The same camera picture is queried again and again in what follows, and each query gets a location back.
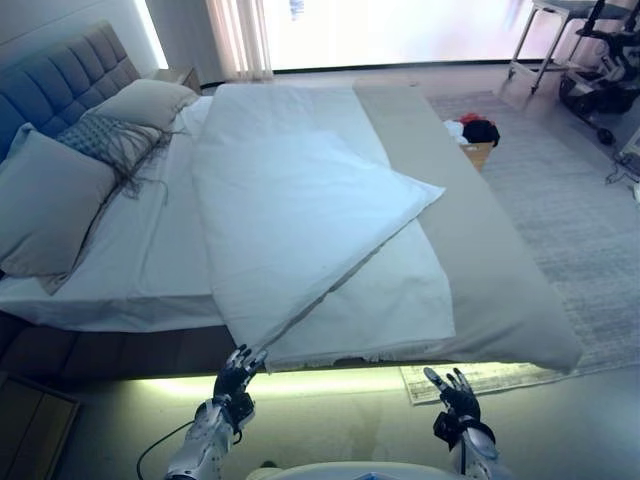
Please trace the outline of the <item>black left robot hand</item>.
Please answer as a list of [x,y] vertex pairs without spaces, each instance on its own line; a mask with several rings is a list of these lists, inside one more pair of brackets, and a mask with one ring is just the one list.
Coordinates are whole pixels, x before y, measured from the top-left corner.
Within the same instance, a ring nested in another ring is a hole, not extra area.
[[266,350],[254,353],[246,344],[242,344],[232,352],[224,368],[217,375],[213,398],[225,409],[237,435],[254,414],[254,402],[247,392],[247,387],[263,368],[266,357]]

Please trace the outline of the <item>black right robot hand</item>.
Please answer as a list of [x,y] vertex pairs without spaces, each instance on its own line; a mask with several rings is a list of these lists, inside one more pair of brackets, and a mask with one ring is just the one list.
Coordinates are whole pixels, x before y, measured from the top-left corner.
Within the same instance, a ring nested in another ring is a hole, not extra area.
[[447,381],[429,367],[425,367],[423,372],[439,390],[439,398],[446,407],[434,422],[434,434],[452,449],[466,429],[480,425],[479,402],[465,375],[458,368],[453,368],[453,374],[446,374]]

